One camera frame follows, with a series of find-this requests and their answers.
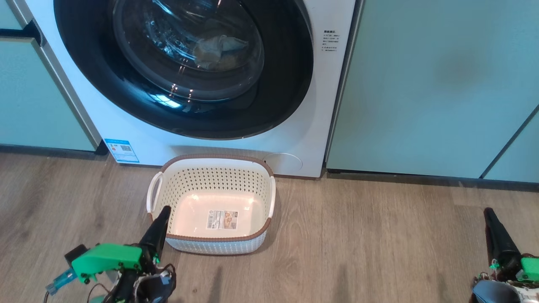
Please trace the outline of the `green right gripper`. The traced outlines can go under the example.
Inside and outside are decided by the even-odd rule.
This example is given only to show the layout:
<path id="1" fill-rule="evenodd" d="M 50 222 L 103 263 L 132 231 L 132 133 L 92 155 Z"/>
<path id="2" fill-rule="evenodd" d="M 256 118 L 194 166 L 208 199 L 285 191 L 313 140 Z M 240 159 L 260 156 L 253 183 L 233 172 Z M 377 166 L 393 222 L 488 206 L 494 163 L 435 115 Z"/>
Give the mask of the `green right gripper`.
<path id="1" fill-rule="evenodd" d="M 539 258 L 522 257 L 519 249 L 500 222 L 493 208 L 483 211 L 488 259 L 500 272 L 518 272 L 520 282 L 539 281 Z"/>

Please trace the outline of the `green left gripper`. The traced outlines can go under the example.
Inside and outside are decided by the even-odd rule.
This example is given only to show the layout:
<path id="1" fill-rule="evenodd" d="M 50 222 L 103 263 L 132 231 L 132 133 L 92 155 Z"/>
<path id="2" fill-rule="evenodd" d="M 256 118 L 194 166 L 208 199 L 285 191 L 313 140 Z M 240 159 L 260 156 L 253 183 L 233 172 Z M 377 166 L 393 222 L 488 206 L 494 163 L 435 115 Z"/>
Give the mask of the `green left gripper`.
<path id="1" fill-rule="evenodd" d="M 139 241 L 139 246 L 155 263 L 159 263 L 162 256 L 170 215 L 171 207 L 163 207 Z M 143 253 L 140 247 L 113 243 L 100 244 L 75 257 L 71 261 L 71 268 L 84 283 L 87 280 L 96 281 L 96 275 L 106 271 L 135 270 L 135 272 L 140 272 L 142 269 L 140 260 Z"/>

